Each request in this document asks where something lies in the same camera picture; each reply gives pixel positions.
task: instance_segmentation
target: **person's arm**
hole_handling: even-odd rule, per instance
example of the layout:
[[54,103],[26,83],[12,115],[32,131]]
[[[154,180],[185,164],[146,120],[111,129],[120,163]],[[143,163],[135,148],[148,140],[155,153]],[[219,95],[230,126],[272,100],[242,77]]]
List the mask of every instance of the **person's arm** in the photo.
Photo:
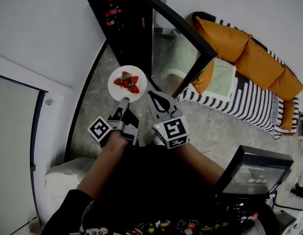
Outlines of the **person's arm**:
[[98,199],[113,170],[119,163],[126,145],[127,141],[121,136],[121,132],[112,131],[107,144],[77,189],[85,192],[94,200]]
[[214,186],[224,172],[221,166],[204,156],[190,143],[178,146],[175,150],[210,186]]
[[114,168],[120,161],[127,141],[120,131],[112,131],[94,165],[85,175],[77,190],[68,192],[59,210],[44,227],[42,235],[78,232],[82,216],[89,204],[98,199]]

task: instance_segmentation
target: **black mini fridge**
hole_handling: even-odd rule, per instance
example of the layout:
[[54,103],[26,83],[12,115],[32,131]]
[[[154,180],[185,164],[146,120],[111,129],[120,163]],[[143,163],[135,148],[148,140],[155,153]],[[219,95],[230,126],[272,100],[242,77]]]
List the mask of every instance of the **black mini fridge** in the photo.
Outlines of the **black mini fridge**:
[[161,0],[88,2],[120,66],[140,68],[157,90],[174,98],[217,57],[205,39]]

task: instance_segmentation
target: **plate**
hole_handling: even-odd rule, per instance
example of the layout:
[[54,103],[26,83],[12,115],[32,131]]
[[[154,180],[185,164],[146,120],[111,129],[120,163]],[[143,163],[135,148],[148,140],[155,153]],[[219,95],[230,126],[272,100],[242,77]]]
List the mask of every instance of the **plate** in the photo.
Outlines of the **plate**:
[[[114,84],[114,80],[122,77],[122,72],[128,72],[132,74],[132,76],[138,76],[138,81],[136,86],[138,87],[140,93],[131,93],[126,88],[118,86]],[[147,87],[147,79],[145,74],[142,72],[140,68],[137,68],[133,65],[124,65],[112,72],[108,80],[108,90],[110,95],[117,101],[121,101],[122,98],[128,97],[130,99],[130,103],[138,100],[145,92]]]

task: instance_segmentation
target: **black sleeve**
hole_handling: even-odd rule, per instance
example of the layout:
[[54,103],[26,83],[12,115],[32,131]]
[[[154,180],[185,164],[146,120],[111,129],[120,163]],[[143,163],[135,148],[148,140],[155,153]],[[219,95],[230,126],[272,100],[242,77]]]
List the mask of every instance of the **black sleeve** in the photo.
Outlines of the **black sleeve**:
[[93,199],[80,190],[70,190],[59,210],[51,217],[42,235],[76,233],[82,224],[82,216]]

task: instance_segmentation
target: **gray floor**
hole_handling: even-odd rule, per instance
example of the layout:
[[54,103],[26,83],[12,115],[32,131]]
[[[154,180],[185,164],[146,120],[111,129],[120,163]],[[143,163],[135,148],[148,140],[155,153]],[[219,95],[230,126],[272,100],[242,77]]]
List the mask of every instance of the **gray floor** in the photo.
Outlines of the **gray floor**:
[[[87,127],[100,115],[108,118],[118,105],[109,94],[107,81],[110,74],[119,64],[108,46],[105,50],[87,89],[73,134],[70,158],[93,157],[100,152],[100,148],[87,132]],[[149,83],[147,91],[152,90]],[[226,116],[192,102],[180,104],[190,128],[190,142],[200,151],[212,151],[222,157],[232,158],[239,145],[289,154],[294,159],[292,173],[279,187],[278,202],[293,207],[303,208],[299,198],[290,195],[296,179],[300,176],[303,186],[303,141],[294,137],[283,137],[274,140],[265,132],[254,128],[248,123]],[[153,131],[152,118],[145,95],[138,101],[131,103],[131,110],[140,120],[139,143],[141,146],[149,142]],[[226,168],[230,159],[218,157],[208,153],[207,156]]]

